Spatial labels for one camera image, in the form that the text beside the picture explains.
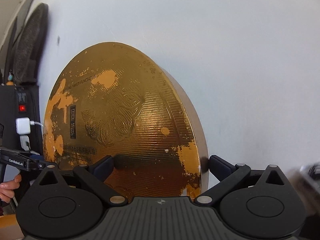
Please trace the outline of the person left hand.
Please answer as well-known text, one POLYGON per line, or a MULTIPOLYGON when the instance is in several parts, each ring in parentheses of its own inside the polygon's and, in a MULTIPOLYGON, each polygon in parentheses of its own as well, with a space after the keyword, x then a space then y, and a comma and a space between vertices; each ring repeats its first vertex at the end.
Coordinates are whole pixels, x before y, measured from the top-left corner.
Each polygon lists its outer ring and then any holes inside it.
POLYGON ((3 202, 9 203, 14 198, 14 190, 20 187, 22 177, 20 174, 16 175, 13 180, 3 182, 0 184, 0 198, 3 202))

